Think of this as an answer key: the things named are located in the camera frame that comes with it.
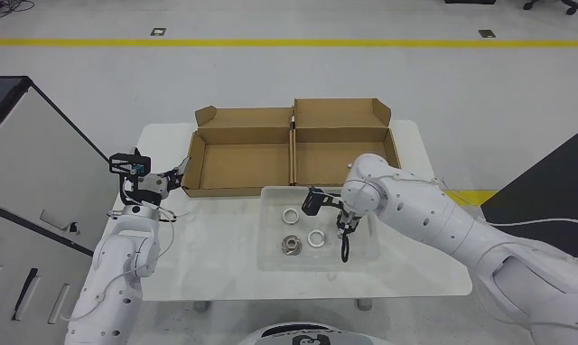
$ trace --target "gray cabinet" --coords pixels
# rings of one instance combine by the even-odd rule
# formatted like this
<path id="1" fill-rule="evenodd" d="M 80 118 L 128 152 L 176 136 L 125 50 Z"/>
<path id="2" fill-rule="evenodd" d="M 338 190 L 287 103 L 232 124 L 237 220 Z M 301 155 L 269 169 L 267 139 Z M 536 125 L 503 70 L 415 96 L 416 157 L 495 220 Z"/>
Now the gray cabinet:
<path id="1" fill-rule="evenodd" d="M 74 307 L 117 192 L 106 157 L 30 79 L 0 77 L 2 343 L 63 343 L 59 316 Z"/>

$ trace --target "white table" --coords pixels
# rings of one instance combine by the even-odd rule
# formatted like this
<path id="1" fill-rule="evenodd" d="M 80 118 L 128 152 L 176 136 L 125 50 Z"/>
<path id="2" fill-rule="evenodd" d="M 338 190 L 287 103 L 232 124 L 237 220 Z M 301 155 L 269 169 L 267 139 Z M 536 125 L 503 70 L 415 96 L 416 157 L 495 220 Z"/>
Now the white table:
<path id="1" fill-rule="evenodd" d="M 391 130 L 402 168 L 434 177 L 412 121 L 394 120 Z M 150 156 L 153 173 L 164 172 L 187 155 L 194 124 L 152 124 L 138 141 Z M 379 228 L 380 261 L 364 272 L 263 272 L 257 268 L 259 198 L 190 199 L 173 191 L 162 203 L 177 215 L 172 248 L 143 280 L 146 301 L 378 298 L 466 295 L 471 280 L 465 266 L 441 251 L 405 238 L 386 225 Z M 123 208 L 117 198 L 115 209 Z M 110 220 L 105 235 L 110 233 Z M 171 238 L 162 223 L 161 247 Z"/>

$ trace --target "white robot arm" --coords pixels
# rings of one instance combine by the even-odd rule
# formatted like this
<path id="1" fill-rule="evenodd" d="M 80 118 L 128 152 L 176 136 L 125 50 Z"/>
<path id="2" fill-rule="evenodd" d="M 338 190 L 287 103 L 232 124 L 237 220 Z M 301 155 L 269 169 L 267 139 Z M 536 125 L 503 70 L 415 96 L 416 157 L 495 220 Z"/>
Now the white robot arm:
<path id="1" fill-rule="evenodd" d="M 109 161 L 110 171 L 120 175 L 125 207 L 108 214 L 117 223 L 98 242 L 80 298 L 71 317 L 64 319 L 69 321 L 66 345 L 126 344 L 143 300 L 141 278 L 153 274 L 157 259 L 174 240 L 173 228 L 171 243 L 160 253 L 158 231 L 164 210 L 159 204 L 169 191 L 181 187 L 189 158 L 165 173 L 150 173 L 150 158 L 136 149 L 133 154 L 115 154 Z M 131 191 L 125 189 L 126 182 L 132 184 Z M 174 215 L 165 216 L 166 221 L 175 220 Z"/>
<path id="2" fill-rule="evenodd" d="M 180 186 L 186 168 L 185 161 L 171 172 L 149 174 L 150 159 L 144 161 L 146 157 L 138 153 L 121 157 L 117 159 L 127 162 L 118 168 L 124 165 L 128 170 L 120 173 L 121 198 L 126 206 L 122 213 L 112 214 L 118 223 L 95 251 L 70 319 L 67 345 L 126 343 L 142 301 L 140 279 L 154 272 L 160 256 L 158 204 L 168 191 Z M 112 164 L 111 172 L 118 173 Z M 133 183 L 129 195 L 124 190 L 125 181 Z M 576 344 L 578 265 L 564 252 L 542 242 L 512 237 L 472 218 L 440 190 L 435 179 L 420 179 L 390 167 L 374 154 L 363 154 L 351 166 L 340 204 L 332 203 L 334 198 L 322 192 L 312 194 L 315 196 L 308 196 L 303 204 L 306 214 L 314 215 L 320 206 L 341 209 L 337 226 L 343 244 L 359 220 L 374 212 L 401 234 L 466 265 L 476 288 L 482 284 L 512 323 L 532 332 L 537 345 Z M 124 230 L 146 235 L 126 236 L 121 234 Z M 342 253 L 345 259 L 348 255 L 349 250 Z M 389 344 L 365 335 L 321 329 L 324 330 L 283 331 L 267 337 L 263 330 L 242 343 L 315 343 L 317 339 L 323 344 L 326 339 L 331 340 L 326 343 L 336 344 Z"/>
<path id="3" fill-rule="evenodd" d="M 474 282 L 514 323 L 529 328 L 537 344 L 576 344 L 578 265 L 569 255 L 477 221 L 436 179 L 419 179 L 374 154 L 361 155 L 351 166 L 341 199 L 338 227 L 355 228 L 375 212 L 401 234 L 466 265 Z"/>

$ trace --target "black logo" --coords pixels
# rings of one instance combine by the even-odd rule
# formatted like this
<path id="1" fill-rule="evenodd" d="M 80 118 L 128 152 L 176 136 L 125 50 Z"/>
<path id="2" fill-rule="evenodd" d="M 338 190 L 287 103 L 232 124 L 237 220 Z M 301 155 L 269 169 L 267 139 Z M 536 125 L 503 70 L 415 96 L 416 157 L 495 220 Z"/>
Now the black logo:
<path id="1" fill-rule="evenodd" d="M 317 335 L 314 339 L 309 335 L 297 335 L 293 338 L 293 345 L 331 345 L 327 335 Z"/>

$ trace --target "table leg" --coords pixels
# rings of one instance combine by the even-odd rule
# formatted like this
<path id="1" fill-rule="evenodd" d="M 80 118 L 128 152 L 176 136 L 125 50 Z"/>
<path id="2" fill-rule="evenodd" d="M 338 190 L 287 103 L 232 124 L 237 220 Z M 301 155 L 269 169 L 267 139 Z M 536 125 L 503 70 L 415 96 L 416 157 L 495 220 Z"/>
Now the table leg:
<path id="1" fill-rule="evenodd" d="M 192 303 L 192 309 L 195 312 L 203 313 L 210 308 L 210 301 L 195 301 Z"/>
<path id="2" fill-rule="evenodd" d="M 369 311 L 373 307 L 371 299 L 355 299 L 355 307 L 360 311 Z"/>

